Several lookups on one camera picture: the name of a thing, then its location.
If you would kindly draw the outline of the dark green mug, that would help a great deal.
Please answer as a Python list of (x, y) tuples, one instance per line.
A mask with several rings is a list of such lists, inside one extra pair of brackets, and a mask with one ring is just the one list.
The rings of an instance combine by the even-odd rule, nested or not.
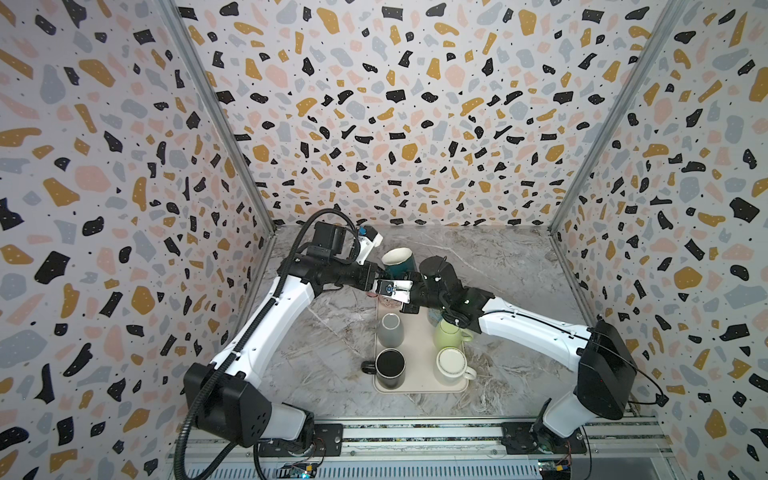
[(398, 247), (382, 256), (385, 271), (393, 279), (405, 279), (410, 272), (416, 270), (413, 251), (407, 247)]

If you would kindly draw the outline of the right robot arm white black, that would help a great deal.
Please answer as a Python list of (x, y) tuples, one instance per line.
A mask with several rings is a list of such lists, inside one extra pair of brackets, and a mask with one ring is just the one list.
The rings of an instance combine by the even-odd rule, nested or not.
[(575, 374), (575, 384), (547, 400), (530, 427), (536, 446), (551, 450), (596, 418), (624, 417), (637, 367), (614, 326), (554, 320), (465, 286), (444, 257), (427, 258), (405, 278), (412, 282), (407, 305), (437, 309), (454, 326), (521, 344)]

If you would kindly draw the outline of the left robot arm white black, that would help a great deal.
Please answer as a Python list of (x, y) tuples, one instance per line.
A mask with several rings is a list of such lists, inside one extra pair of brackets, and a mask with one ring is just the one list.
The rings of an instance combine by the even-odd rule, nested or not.
[(185, 424), (241, 447), (284, 441), (303, 451), (314, 437), (311, 412), (268, 400), (259, 390), (272, 356), (294, 322), (331, 287), (374, 287), (380, 271), (368, 261), (383, 237), (372, 226), (356, 231), (342, 257), (346, 229), (318, 222), (313, 237), (298, 243), (281, 263), (268, 296), (244, 328), (208, 364), (193, 364), (183, 383), (190, 417)]

